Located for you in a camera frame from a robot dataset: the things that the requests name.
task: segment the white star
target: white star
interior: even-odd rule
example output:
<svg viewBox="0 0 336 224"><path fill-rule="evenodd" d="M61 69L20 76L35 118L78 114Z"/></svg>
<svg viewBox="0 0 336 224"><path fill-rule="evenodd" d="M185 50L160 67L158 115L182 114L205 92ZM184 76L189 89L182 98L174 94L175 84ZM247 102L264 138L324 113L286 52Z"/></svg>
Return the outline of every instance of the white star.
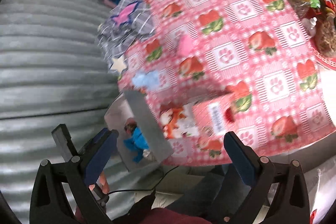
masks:
<svg viewBox="0 0 336 224"><path fill-rule="evenodd" d="M125 58L124 55L120 56L119 58L112 58L113 65L111 69L118 71L120 74L121 72L127 68L127 65L125 64Z"/></svg>

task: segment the pink checkered tablecloth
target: pink checkered tablecloth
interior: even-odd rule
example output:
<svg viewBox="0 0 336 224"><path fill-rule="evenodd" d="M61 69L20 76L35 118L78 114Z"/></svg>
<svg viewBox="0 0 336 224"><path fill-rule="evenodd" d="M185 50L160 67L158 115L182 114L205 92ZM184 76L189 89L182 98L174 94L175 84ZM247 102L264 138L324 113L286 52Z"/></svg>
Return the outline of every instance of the pink checkered tablecloth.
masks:
<svg viewBox="0 0 336 224"><path fill-rule="evenodd" d="M335 130L309 37L287 0L146 2L157 32L127 50L128 70L119 88L131 88L138 70L158 70L160 88L147 95L156 118L161 105L186 104L229 85L235 96L236 134L258 155L300 148ZM194 40L188 60L176 53L183 34ZM198 139L170 139L174 154L164 163L230 162L223 146L214 153L200 149Z"/></svg>

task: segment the screw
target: screw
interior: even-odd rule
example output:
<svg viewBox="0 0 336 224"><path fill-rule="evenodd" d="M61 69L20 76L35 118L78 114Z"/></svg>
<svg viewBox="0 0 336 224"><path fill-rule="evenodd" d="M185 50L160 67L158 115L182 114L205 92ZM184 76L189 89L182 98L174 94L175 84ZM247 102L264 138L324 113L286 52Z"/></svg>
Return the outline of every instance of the screw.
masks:
<svg viewBox="0 0 336 224"><path fill-rule="evenodd" d="M42 160L42 161L41 161L41 165L42 165L42 166L46 166L47 164L48 164L48 160Z"/></svg>
<svg viewBox="0 0 336 224"><path fill-rule="evenodd" d="M296 166L296 167L300 166L300 163L299 163L297 160L293 160L292 163L293 163L293 165Z"/></svg>
<svg viewBox="0 0 336 224"><path fill-rule="evenodd" d="M261 157L260 158L260 161L262 162L262 163L264 163L264 164L266 164L266 163L268 163L269 162L269 159L267 158L267 157Z"/></svg>
<svg viewBox="0 0 336 224"><path fill-rule="evenodd" d="M81 158L80 158L79 156L73 156L73 157L71 158L71 161L72 161L72 162L79 162L80 159L81 159Z"/></svg>

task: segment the white bottle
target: white bottle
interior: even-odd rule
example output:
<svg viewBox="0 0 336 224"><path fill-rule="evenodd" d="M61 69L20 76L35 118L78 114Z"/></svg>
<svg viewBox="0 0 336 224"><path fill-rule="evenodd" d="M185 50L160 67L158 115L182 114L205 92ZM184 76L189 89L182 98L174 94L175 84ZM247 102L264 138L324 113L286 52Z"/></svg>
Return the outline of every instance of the white bottle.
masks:
<svg viewBox="0 0 336 224"><path fill-rule="evenodd" d="M302 25L305 27L306 32L310 37L313 37L316 34L316 27L315 27L316 22L317 22L316 17L313 17L311 19L304 18L301 20Z"/></svg>

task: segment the barcode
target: barcode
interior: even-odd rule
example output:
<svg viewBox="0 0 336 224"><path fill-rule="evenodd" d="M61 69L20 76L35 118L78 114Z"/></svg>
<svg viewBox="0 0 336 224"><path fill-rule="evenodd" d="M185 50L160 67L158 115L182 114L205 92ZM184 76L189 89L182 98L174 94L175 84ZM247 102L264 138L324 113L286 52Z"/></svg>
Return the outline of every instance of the barcode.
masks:
<svg viewBox="0 0 336 224"><path fill-rule="evenodd" d="M218 103L209 105L209 112L213 124L213 130L216 134L226 133L221 108Z"/></svg>

